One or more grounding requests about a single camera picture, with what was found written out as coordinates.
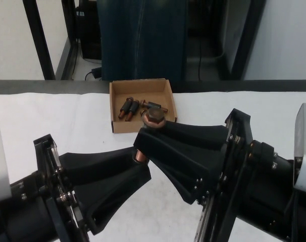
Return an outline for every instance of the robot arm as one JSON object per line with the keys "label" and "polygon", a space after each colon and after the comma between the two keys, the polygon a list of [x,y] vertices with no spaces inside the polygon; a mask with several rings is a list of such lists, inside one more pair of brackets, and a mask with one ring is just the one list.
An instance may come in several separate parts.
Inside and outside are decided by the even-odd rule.
{"label": "robot arm", "polygon": [[101,232],[150,180],[149,159],[185,202],[203,206],[195,241],[228,241],[239,217],[283,241],[306,242],[306,106],[294,160],[253,140],[249,120],[234,109],[226,126],[188,126],[151,108],[134,147],[101,154],[59,157],[51,136],[40,138],[38,171],[0,194],[0,242],[88,241],[88,231]]}
{"label": "robot arm", "polygon": [[0,242],[89,241],[150,180],[146,164],[126,148],[58,156],[50,135],[34,141],[38,171],[11,184],[0,201]]}
{"label": "robot arm", "polygon": [[[305,108],[297,121],[306,125]],[[185,202],[197,200],[203,206],[195,241],[228,241],[236,217],[283,241],[296,241],[297,231],[299,240],[306,241],[300,157],[286,160],[270,145],[253,140],[250,116],[236,109],[226,127],[172,122],[157,127],[152,123],[163,122],[155,112],[143,117],[134,146],[165,173]],[[296,129],[304,134],[301,140],[305,129]]]}

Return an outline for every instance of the white wall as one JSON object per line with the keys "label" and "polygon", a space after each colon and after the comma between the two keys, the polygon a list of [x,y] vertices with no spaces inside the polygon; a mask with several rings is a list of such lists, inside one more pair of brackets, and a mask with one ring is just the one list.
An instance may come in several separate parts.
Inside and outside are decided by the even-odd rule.
{"label": "white wall", "polygon": [[[67,39],[62,4],[37,4],[55,72]],[[22,0],[0,0],[0,79],[44,79]]]}
{"label": "white wall", "polygon": [[245,79],[306,79],[306,0],[267,0]]}

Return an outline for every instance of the black cable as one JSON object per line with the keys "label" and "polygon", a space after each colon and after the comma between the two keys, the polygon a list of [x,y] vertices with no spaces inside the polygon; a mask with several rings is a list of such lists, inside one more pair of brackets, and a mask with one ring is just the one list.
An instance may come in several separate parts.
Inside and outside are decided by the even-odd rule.
{"label": "black cable", "polygon": [[292,235],[291,242],[298,242],[298,206],[299,191],[294,191],[293,210],[292,210]]}
{"label": "black cable", "polygon": [[78,51],[79,51],[79,33],[78,33],[78,23],[79,23],[79,16],[80,16],[80,0],[79,0],[79,14],[77,15],[77,19],[76,19],[76,30],[75,30],[75,33],[77,34],[77,53],[76,53],[76,59],[74,61],[74,66],[73,66],[73,71],[72,71],[72,75],[74,74],[74,71],[76,69],[76,65],[77,65],[77,58],[78,58]]}
{"label": "black cable", "polygon": [[84,80],[85,80],[85,81],[87,81],[87,76],[88,76],[89,74],[91,74],[91,73],[92,73],[92,72],[88,72],[88,73],[87,73],[87,75],[84,77]]}

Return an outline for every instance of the black metal frame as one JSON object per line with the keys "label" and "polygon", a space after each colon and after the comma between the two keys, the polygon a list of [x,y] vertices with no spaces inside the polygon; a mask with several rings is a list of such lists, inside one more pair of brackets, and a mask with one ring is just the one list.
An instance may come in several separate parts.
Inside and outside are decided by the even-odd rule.
{"label": "black metal frame", "polygon": [[76,36],[76,8],[73,0],[61,0],[64,18],[67,26],[68,38],[61,55],[61,59],[54,74],[51,57],[48,51],[43,26],[36,0],[22,0],[32,32],[38,59],[41,64],[45,80],[70,80],[72,75],[72,57],[77,53]]}
{"label": "black metal frame", "polygon": [[[223,53],[222,43],[220,42],[220,31],[222,19],[225,14],[227,1],[221,0],[215,6],[218,15],[216,16],[214,30],[216,31],[215,45],[216,55]],[[246,64],[254,44],[254,40],[259,29],[266,0],[250,0],[242,36],[238,45],[232,69],[227,65],[226,53],[217,61],[219,76],[222,80],[241,80],[245,73]]]}

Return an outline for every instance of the screw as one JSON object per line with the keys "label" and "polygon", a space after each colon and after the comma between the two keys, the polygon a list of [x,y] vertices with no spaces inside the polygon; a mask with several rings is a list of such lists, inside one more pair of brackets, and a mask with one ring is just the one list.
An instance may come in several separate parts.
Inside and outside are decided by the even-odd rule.
{"label": "screw", "polygon": [[236,137],[235,137],[235,143],[238,144],[239,141],[240,141],[240,136],[236,136]]}
{"label": "screw", "polygon": [[23,200],[23,201],[25,201],[25,200],[27,199],[26,194],[25,194],[25,193],[23,193],[23,194],[21,195],[21,198],[22,198],[22,200]]}
{"label": "screw", "polygon": [[129,108],[129,113],[126,117],[126,122],[129,122],[131,121],[132,117],[134,114],[136,114],[137,110],[138,110],[138,107],[139,107],[139,101],[138,100],[134,100],[131,107]]}
{"label": "screw", "polygon": [[128,97],[126,98],[126,102],[124,103],[124,105],[122,106],[121,110],[120,110],[120,114],[118,115],[119,119],[122,119],[125,114],[128,112],[130,106],[132,105],[133,102],[133,98],[132,97]]}
{"label": "screw", "polygon": [[272,164],[272,170],[275,170],[277,166],[278,166],[278,163],[273,162],[273,164]]}
{"label": "screw", "polygon": [[141,107],[146,107],[147,109],[150,109],[152,107],[156,107],[156,108],[160,108],[163,112],[167,113],[169,110],[167,108],[161,107],[161,105],[157,104],[157,103],[153,103],[153,102],[145,102],[144,100],[141,100],[140,104]]}

